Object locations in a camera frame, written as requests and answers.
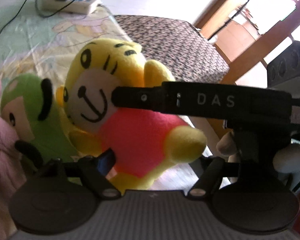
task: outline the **mattress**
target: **mattress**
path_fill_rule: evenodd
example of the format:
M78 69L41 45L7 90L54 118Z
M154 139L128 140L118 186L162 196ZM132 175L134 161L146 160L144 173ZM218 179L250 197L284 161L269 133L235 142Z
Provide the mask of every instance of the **mattress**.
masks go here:
M0 10L0 29L19 9L15 4ZM29 1L0 36L0 78L3 88L20 73L50 78L53 85L64 84L69 65L77 52L95 38L130 41L130 37L103 7L88 15L58 13L42 19ZM211 155L207 148L204 155ZM198 177L188 164L167 170L151 189L188 190Z
M114 18L142 45L145 57L159 60L177 81L218 83L229 71L216 49L186 21L139 15Z

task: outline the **stuffed animal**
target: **stuffed animal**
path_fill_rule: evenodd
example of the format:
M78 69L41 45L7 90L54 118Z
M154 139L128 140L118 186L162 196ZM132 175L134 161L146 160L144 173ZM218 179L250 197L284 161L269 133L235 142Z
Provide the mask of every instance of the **stuffed animal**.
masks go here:
M25 73L11 80L2 94L1 115L16 129L20 139L38 149L43 163L51 158L64 162L78 158L77 150L63 133L49 79ZM21 143L16 147L23 149ZM35 164L37 159L31 157Z
M16 131L0 118L0 240L15 230L8 211L8 201L26 180L14 144L19 139Z
M154 87L173 80L160 62L146 61L137 43L96 39L74 58L57 101L81 130L94 135L101 153L111 148L117 175L110 181L121 192L147 189L163 171L197 159L206 147L205 135L176 115L117 108L111 102L117 86ZM84 134L70 134L74 146L89 144Z

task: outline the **bed sheet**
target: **bed sheet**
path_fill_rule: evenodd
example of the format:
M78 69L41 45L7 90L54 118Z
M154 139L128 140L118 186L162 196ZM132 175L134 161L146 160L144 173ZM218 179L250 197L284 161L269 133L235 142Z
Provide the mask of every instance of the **bed sheet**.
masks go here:
M0 29L20 6L17 3L0 10ZM27 2L0 36L3 88L20 73L48 77L55 88L64 84L74 56L87 42L99 37L131 40L103 7L88 16L61 12L42 19L35 13L34 1ZM207 148L204 154L209 156L211 152ZM167 170L151 189L188 190L197 179L188 164L180 164Z

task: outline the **screw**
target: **screw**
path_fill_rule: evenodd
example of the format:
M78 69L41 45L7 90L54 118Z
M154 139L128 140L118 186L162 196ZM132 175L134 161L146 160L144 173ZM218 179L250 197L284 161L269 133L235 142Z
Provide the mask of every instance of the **screw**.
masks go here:
M189 193L192 197L203 197L206 194L206 191L202 188L193 188Z
M117 197L120 192L115 188L107 188L102 192L102 194L107 198L114 198Z
M145 101L147 101L147 99L148 99L148 97L147 97L146 94L143 94L143 95L141 96L141 101L145 102Z

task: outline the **speaker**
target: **speaker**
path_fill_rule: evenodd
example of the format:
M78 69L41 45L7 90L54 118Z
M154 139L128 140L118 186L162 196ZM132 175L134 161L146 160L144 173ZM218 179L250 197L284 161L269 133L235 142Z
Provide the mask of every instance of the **speaker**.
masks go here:
M268 88L286 91L300 105L300 41L293 41L267 66Z

